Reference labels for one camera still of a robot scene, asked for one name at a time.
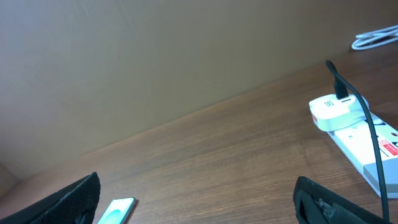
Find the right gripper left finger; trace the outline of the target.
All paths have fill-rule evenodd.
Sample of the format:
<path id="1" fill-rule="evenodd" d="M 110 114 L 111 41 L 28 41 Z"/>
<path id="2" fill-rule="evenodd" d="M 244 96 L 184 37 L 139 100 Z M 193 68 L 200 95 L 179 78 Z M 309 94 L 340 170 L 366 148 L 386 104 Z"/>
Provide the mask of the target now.
<path id="1" fill-rule="evenodd" d="M 1 224 L 92 224 L 100 199 L 96 172 L 1 219 Z"/>

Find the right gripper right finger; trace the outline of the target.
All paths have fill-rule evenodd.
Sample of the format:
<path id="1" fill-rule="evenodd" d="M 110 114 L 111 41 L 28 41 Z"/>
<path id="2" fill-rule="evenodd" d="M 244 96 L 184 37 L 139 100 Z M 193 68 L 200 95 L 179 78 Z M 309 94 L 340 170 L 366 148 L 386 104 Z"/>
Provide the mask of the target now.
<path id="1" fill-rule="evenodd" d="M 307 177 L 298 177 L 293 194 L 300 224 L 390 224 Z"/>

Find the blue Galaxy smartphone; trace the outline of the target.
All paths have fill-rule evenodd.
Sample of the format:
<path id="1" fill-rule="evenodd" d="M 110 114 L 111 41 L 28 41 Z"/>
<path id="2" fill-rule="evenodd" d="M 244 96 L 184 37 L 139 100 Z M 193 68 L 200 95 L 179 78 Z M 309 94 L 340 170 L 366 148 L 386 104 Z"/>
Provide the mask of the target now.
<path id="1" fill-rule="evenodd" d="M 114 199 L 103 213 L 98 224 L 124 224 L 136 202 L 137 200 L 134 197 Z"/>

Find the white charger plug adapter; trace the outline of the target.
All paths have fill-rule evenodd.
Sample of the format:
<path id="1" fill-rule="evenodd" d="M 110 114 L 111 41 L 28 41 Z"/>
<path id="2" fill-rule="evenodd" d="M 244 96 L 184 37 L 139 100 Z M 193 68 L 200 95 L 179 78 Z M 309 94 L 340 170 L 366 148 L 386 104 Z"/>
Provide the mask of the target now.
<path id="1" fill-rule="evenodd" d="M 313 122 L 325 132 L 347 128 L 365 120 L 363 107 L 354 94 L 340 100 L 335 94 L 325 95 L 310 101 L 309 108 Z"/>

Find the white power strip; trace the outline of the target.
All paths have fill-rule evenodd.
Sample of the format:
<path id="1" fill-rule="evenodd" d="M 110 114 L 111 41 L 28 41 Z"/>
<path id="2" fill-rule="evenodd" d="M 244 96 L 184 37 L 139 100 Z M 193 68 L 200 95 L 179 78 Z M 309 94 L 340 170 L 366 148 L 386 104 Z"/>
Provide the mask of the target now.
<path id="1" fill-rule="evenodd" d="M 388 198 L 397 198 L 397 130 L 372 115 Z M 380 195 L 373 142 L 366 120 L 328 133 L 373 190 Z"/>

